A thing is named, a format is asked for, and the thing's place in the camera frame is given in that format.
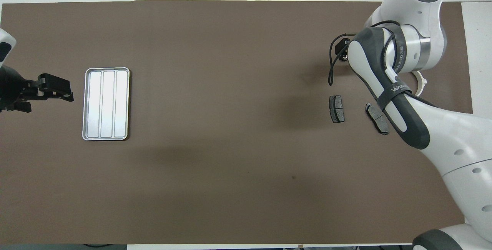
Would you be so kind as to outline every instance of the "black strap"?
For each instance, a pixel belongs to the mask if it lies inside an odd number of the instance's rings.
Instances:
[[[410,91],[410,87],[405,82],[394,82],[389,87],[385,88],[383,93],[377,99],[377,105],[381,110],[384,110],[391,99],[395,98],[398,94]]]

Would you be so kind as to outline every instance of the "brown tabletop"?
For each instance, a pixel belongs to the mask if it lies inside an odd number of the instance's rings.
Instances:
[[[330,42],[378,5],[4,5],[5,64],[70,80],[75,101],[0,113],[0,243],[408,243],[463,222],[431,162],[376,132],[346,63],[327,85]],[[460,3],[441,21],[448,49],[422,96],[471,113]],[[128,140],[84,141],[86,69],[123,66]]]

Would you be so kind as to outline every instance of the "silver rectangular tray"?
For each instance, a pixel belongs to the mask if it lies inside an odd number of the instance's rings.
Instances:
[[[86,71],[82,138],[124,140],[128,135],[130,70],[126,67]]]

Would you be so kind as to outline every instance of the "robotic arm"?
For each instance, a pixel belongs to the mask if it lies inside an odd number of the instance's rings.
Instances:
[[[466,224],[432,230],[414,249],[492,249],[492,120],[436,108],[400,72],[435,66],[446,48],[442,0],[384,0],[348,46],[348,61],[400,137],[432,161]]]
[[[68,80],[43,73],[37,81],[22,78],[17,71],[3,65],[16,44],[15,38],[0,29],[0,112],[19,110],[30,113],[30,100],[60,98],[73,101],[73,93]]]

